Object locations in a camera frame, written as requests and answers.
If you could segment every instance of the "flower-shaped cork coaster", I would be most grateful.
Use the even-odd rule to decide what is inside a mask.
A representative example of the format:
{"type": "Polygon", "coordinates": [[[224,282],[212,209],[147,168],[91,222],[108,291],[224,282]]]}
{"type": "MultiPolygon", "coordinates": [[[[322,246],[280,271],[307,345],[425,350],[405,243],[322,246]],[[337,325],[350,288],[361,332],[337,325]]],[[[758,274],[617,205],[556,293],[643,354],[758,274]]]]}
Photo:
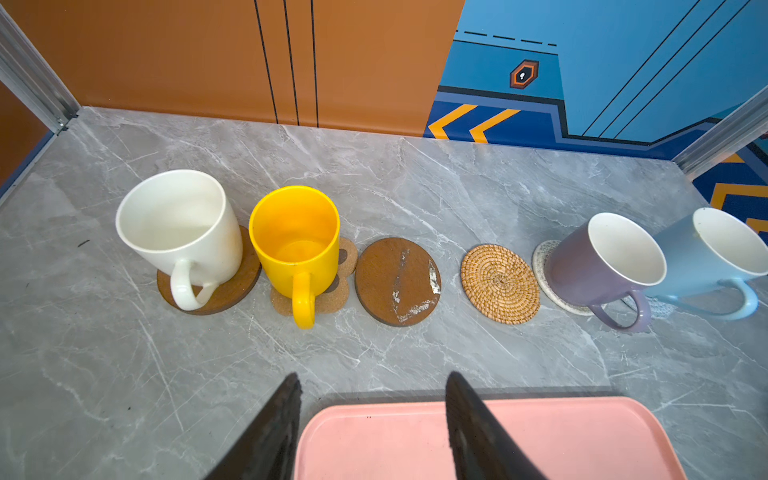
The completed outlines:
{"type": "MultiPolygon", "coordinates": [[[[237,305],[251,291],[261,273],[261,262],[256,255],[253,244],[250,242],[248,229],[240,225],[240,237],[243,239],[243,259],[240,268],[231,279],[219,285],[210,300],[197,310],[182,310],[174,302],[174,295],[170,292],[170,277],[161,271],[157,271],[157,289],[166,302],[184,313],[190,315],[210,315],[223,312],[237,305]]],[[[192,291],[197,295],[203,289],[202,286],[192,286],[192,291]]]]}
{"type": "Polygon", "coordinates": [[[480,245],[462,261],[462,285],[472,305],[491,320],[518,325],[540,306],[533,271],[519,255],[499,245],[480,245]]]}
{"type": "MultiPolygon", "coordinates": [[[[351,240],[339,239],[339,272],[328,289],[315,298],[315,313],[334,313],[341,310],[349,299],[349,282],[357,265],[357,247],[351,240]]],[[[293,301],[272,287],[272,306],[282,316],[293,315],[293,301]]]]}
{"type": "Polygon", "coordinates": [[[435,261],[416,243],[385,238],[360,256],[355,289],[362,307],[390,326],[424,320],[440,300],[442,284],[435,261]]]}

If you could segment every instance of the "coaster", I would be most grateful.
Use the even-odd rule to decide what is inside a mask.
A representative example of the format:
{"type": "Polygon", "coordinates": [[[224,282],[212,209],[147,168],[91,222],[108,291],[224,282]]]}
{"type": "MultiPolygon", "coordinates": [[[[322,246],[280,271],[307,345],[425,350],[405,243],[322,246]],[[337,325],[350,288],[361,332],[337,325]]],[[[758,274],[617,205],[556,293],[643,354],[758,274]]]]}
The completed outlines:
{"type": "MultiPolygon", "coordinates": [[[[349,282],[347,277],[352,275],[357,265],[357,247],[346,238],[339,239],[339,272],[333,283],[325,292],[315,298],[315,314],[334,313],[341,310],[349,299],[349,282]]],[[[270,293],[272,306],[282,316],[293,315],[293,301],[272,287],[270,293]]]]}
{"type": "MultiPolygon", "coordinates": [[[[157,271],[157,289],[166,302],[174,308],[190,315],[211,315],[212,313],[223,312],[224,310],[237,305],[250,292],[256,280],[261,273],[261,263],[253,244],[250,242],[248,229],[240,225],[240,237],[243,239],[243,259],[240,261],[240,268],[237,273],[227,282],[222,283],[216,288],[210,300],[197,310],[182,310],[174,302],[174,296],[170,292],[170,276],[161,271],[157,271]]],[[[192,286],[192,291],[197,295],[203,289],[202,286],[192,286]]]]}
{"type": "Polygon", "coordinates": [[[552,291],[549,283],[547,283],[547,279],[544,275],[544,264],[547,263],[549,254],[552,253],[552,250],[559,244],[560,240],[546,240],[545,242],[541,242],[539,246],[536,247],[536,250],[533,251],[533,261],[531,263],[533,263],[533,274],[536,277],[536,281],[549,299],[563,310],[575,313],[576,315],[591,316],[593,315],[592,310],[586,306],[572,305],[566,302],[557,296],[557,294],[552,291]]]}
{"type": "Polygon", "coordinates": [[[390,326],[423,321],[440,300],[440,272],[429,253],[404,238],[385,238],[360,256],[355,289],[362,307],[390,326]]]}
{"type": "Polygon", "coordinates": [[[462,285],[472,305],[496,322],[525,323],[541,305],[531,267],[500,245],[480,245],[464,256],[462,285]]]}
{"type": "MultiPolygon", "coordinates": [[[[660,300],[656,300],[655,298],[646,298],[648,298],[648,305],[650,305],[650,317],[652,319],[665,319],[669,315],[672,315],[675,310],[677,310],[675,305],[664,303],[660,300]]],[[[634,304],[634,298],[631,296],[626,296],[625,298],[621,299],[621,301],[626,303],[628,307],[637,312],[637,305],[634,304]]]]}

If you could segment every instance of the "mug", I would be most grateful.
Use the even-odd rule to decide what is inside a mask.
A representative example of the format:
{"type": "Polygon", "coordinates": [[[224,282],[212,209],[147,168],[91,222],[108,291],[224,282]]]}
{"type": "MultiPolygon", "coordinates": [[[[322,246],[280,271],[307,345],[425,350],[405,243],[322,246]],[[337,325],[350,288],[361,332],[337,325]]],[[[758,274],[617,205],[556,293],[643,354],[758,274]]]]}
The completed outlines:
{"type": "Polygon", "coordinates": [[[240,268],[243,238],[219,182],[196,170],[150,177],[125,196],[115,218],[130,248],[170,276],[182,310],[197,310],[240,268]],[[195,297],[192,286],[203,289],[195,297]]]}
{"type": "Polygon", "coordinates": [[[654,237],[667,257],[669,272],[646,295],[718,320],[752,315],[757,295],[745,280],[768,273],[768,247],[744,222],[715,208],[700,208],[654,237]],[[681,296],[733,287],[743,296],[731,313],[712,313],[687,305],[681,296]]]}
{"type": "Polygon", "coordinates": [[[339,270],[340,227],[331,199],[300,185],[266,195],[250,216],[250,240],[264,273],[293,300],[293,319],[301,329],[315,325],[315,297],[339,270]]]}
{"type": "Polygon", "coordinates": [[[592,217],[555,247],[545,264],[545,277],[560,298],[586,305],[610,328],[642,332],[650,323],[650,306],[643,289],[667,274],[667,262],[654,238],[617,214],[592,217]],[[637,317],[630,326],[616,323],[601,304],[631,296],[637,317]]]}

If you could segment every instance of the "yellow chevron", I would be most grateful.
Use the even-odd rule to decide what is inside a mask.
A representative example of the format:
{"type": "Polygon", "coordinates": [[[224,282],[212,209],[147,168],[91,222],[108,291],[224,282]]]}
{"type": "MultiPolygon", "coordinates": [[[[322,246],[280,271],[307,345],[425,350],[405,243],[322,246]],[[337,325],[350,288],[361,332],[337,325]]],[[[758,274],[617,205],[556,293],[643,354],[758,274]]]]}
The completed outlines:
{"type": "Polygon", "coordinates": [[[721,161],[722,164],[742,164],[744,161],[737,154],[733,154],[725,160],[721,161]]]}
{"type": "Polygon", "coordinates": [[[493,127],[494,125],[498,125],[507,118],[510,118],[512,115],[518,113],[519,110],[511,110],[507,109],[504,110],[502,113],[494,115],[493,117],[490,117],[488,120],[482,122],[477,127],[472,128],[469,133],[472,136],[472,138],[475,139],[475,141],[479,144],[487,144],[488,139],[485,138],[485,131],[488,130],[490,127],[493,127]]]}
{"type": "Polygon", "coordinates": [[[768,220],[758,220],[756,218],[747,218],[746,224],[757,233],[768,232],[768,220]]]}
{"type": "Polygon", "coordinates": [[[710,205],[718,210],[723,209],[725,197],[727,195],[743,195],[745,197],[768,198],[768,186],[764,185],[737,185],[737,184],[716,184],[712,192],[710,205]]]}
{"type": "Polygon", "coordinates": [[[447,114],[443,118],[440,118],[436,122],[432,123],[428,126],[429,131],[432,132],[433,135],[435,135],[435,138],[439,138],[440,140],[448,140],[448,135],[445,134],[445,130],[443,128],[454,121],[455,119],[461,117],[463,114],[467,113],[468,111],[474,110],[477,108],[477,105],[462,105],[459,108],[456,108],[451,113],[447,114]]]}

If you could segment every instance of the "woven rattan coaster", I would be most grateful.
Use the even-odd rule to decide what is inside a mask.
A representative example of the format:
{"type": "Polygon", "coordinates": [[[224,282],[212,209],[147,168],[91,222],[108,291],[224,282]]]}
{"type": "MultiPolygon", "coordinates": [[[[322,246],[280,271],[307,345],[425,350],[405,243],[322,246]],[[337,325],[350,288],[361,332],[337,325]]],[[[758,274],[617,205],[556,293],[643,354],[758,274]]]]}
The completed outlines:
{"type": "MultiPolygon", "coordinates": [[[[243,239],[243,259],[240,261],[240,268],[229,281],[222,283],[216,288],[213,296],[205,305],[197,310],[182,310],[174,302],[174,296],[170,292],[170,277],[161,271],[157,271],[157,289],[166,302],[175,308],[190,315],[210,315],[212,313],[223,312],[224,310],[237,305],[250,292],[256,280],[261,273],[261,263],[253,244],[250,242],[248,229],[240,225],[240,238],[243,239]]],[[[203,287],[192,286],[192,291],[197,295],[203,287]]]]}
{"type": "Polygon", "coordinates": [[[533,259],[531,261],[533,264],[533,274],[538,281],[538,285],[544,290],[544,293],[555,305],[567,312],[575,313],[576,315],[590,316],[592,315],[592,310],[586,306],[573,305],[566,302],[552,290],[547,282],[547,277],[544,275],[544,264],[547,263],[547,258],[549,258],[552,250],[559,244],[560,240],[547,240],[541,242],[538,247],[536,247],[536,250],[533,251],[533,259]]]}
{"type": "MultiPolygon", "coordinates": [[[[349,299],[349,282],[347,277],[352,275],[357,265],[357,247],[347,239],[339,239],[339,272],[328,289],[315,298],[315,313],[334,313],[341,310],[349,299]]],[[[270,294],[272,306],[282,316],[293,315],[293,303],[290,298],[283,296],[272,287],[270,294]]]]}
{"type": "Polygon", "coordinates": [[[538,285],[531,267],[499,245],[480,245],[462,261],[462,285],[472,305],[491,320],[518,325],[538,307],[538,285]]]}

